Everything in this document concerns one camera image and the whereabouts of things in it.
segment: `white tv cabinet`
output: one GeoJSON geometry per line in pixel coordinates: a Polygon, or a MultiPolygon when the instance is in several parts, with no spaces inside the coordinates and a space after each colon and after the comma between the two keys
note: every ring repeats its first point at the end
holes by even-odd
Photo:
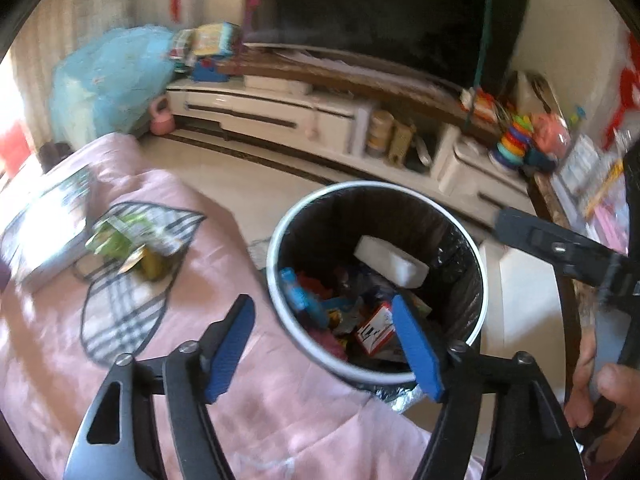
{"type": "Polygon", "coordinates": [[[312,92],[293,95],[245,88],[241,78],[227,83],[182,79],[167,87],[177,116],[220,124],[224,130],[320,156],[407,186],[482,222],[494,223],[502,206],[534,214],[526,183],[501,173],[478,153],[459,128],[443,124],[427,174],[389,166],[364,151],[370,111],[367,100],[312,92]]]}

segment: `screw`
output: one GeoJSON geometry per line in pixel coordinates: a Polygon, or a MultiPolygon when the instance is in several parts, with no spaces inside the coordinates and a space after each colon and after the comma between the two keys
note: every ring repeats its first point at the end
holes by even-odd
{"type": "Polygon", "coordinates": [[[466,345],[462,341],[454,341],[449,346],[449,349],[456,354],[463,354],[466,352],[466,345]]]}
{"type": "Polygon", "coordinates": [[[517,357],[517,361],[521,365],[532,365],[534,363],[533,356],[526,352],[520,352],[517,357]]]}
{"type": "Polygon", "coordinates": [[[197,341],[185,341],[180,346],[178,346],[178,350],[183,354],[193,354],[198,349],[197,341]]]}
{"type": "Polygon", "coordinates": [[[565,254],[566,253],[566,245],[561,244],[560,242],[553,242],[551,244],[551,250],[556,254],[565,254]]]}
{"type": "Polygon", "coordinates": [[[118,366],[127,366],[132,361],[133,355],[131,354],[120,354],[118,357],[116,357],[116,365],[118,366]]]}

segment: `pink kettlebell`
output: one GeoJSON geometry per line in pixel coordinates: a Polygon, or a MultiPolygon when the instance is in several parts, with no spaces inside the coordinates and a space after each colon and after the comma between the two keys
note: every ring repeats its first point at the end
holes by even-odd
{"type": "Polygon", "coordinates": [[[175,130],[175,119],[169,108],[169,99],[166,95],[154,99],[149,105],[151,114],[151,133],[154,135],[166,135],[175,130]]]}

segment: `human hand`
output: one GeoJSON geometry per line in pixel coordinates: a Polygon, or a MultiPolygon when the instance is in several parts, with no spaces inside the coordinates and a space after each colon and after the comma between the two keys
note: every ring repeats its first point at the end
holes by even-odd
{"type": "MultiPolygon", "coordinates": [[[[584,428],[593,418],[589,381],[596,354],[594,329],[586,329],[580,341],[580,357],[574,372],[574,387],[564,416],[569,427],[584,428]]],[[[640,372],[625,366],[607,364],[596,376],[598,391],[624,410],[596,452],[596,462],[610,462],[625,452],[640,428],[640,372]]]]}

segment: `blue gripper pad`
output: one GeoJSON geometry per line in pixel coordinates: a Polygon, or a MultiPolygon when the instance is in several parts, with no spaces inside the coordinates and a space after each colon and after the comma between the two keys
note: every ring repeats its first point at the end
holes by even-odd
{"type": "Polygon", "coordinates": [[[396,334],[406,360],[415,374],[415,380],[431,400],[440,402],[444,385],[440,374],[441,363],[436,352],[402,296],[397,295],[393,298],[391,310],[396,334]]]}
{"type": "Polygon", "coordinates": [[[218,396],[229,389],[229,384],[231,384],[231,379],[238,367],[249,334],[254,328],[254,323],[254,300],[247,296],[236,315],[236,319],[224,335],[218,351],[211,359],[209,383],[204,389],[204,397],[208,403],[216,402],[218,396]]]}

